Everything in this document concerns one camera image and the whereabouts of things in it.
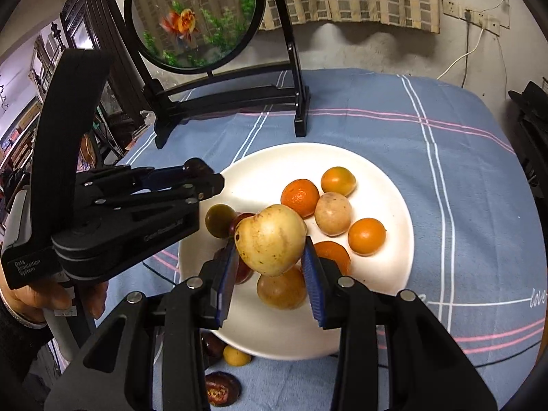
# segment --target goldfish painting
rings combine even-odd
[[[174,34],[178,39],[192,41],[192,32],[199,32],[196,28],[196,16],[191,9],[183,9],[181,14],[171,10],[168,18],[160,21],[160,26],[169,34]]]

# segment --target white cable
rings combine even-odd
[[[500,49],[500,57],[502,57],[502,64],[504,65],[504,100],[506,100],[506,97],[508,96],[508,70],[506,69],[506,62],[504,61],[504,54],[502,52],[502,45],[500,44],[500,38],[498,35],[495,35],[497,37],[497,42],[499,43],[499,49]]]
[[[480,11],[479,13],[484,13],[486,11],[492,11],[493,9],[496,9],[498,8],[502,3],[504,3],[506,0],[501,0],[500,3],[498,3],[497,6],[495,6],[494,8],[489,8],[489,9],[484,9],[483,11]]]
[[[466,54],[464,54],[463,56],[460,56],[460,57],[459,57],[458,59],[456,59],[453,63],[451,63],[451,66],[450,66],[449,68],[447,68],[446,71],[445,71],[442,75],[440,75],[440,76],[437,78],[437,80],[439,80],[439,79],[442,78],[444,75],[446,75],[446,74],[450,71],[450,69],[453,68],[454,65],[457,64],[457,62],[459,62],[460,60],[464,59],[464,57],[469,56],[469,55],[472,54],[474,51],[476,51],[476,49],[478,49],[478,46],[479,46],[480,41],[481,41],[481,37],[482,37],[482,35],[483,35],[483,31],[485,31],[485,29],[482,29],[481,32],[479,33],[480,35],[479,35],[478,43],[477,43],[476,47],[475,47],[474,49],[472,49],[470,52],[467,52]]]

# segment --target bracelet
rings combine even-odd
[[[29,329],[43,329],[48,325],[47,323],[32,323],[32,322],[28,321],[22,315],[15,312],[15,310],[12,309],[12,307],[8,304],[8,302],[4,298],[4,294],[2,293],[1,289],[0,289],[0,297],[2,298],[2,303],[4,303],[5,308],[11,314],[11,316],[17,320],[17,322],[19,324],[22,324],[23,326],[25,326],[26,328],[29,328]]]

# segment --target power strip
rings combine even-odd
[[[500,36],[500,21],[497,17],[487,14],[485,11],[478,11],[470,6],[460,5],[453,0],[442,0],[443,13],[450,17],[466,21],[465,13],[470,13],[470,23],[488,30]]]

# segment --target blue tablecloth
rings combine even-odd
[[[428,304],[477,366],[501,407],[533,367],[546,312],[546,258],[533,198],[520,164],[481,100],[428,78],[364,70],[305,71],[312,92],[306,138],[294,137],[292,113],[209,116],[179,125],[166,146],[152,129],[122,163],[180,165],[198,156],[215,171],[257,150],[289,142],[349,149],[382,169],[402,193],[415,233],[408,287]],[[290,85],[284,72],[263,77]],[[196,97],[242,82],[204,87]],[[177,246],[147,265],[178,282]],[[130,291],[147,295],[172,285],[143,264],[111,280],[108,310]],[[386,363],[386,351],[379,350]],[[244,390],[231,409],[329,409],[337,360],[255,359],[242,368],[220,363]],[[158,371],[161,357],[155,364]],[[380,368],[380,409],[388,407]],[[160,379],[154,385],[161,409]]]

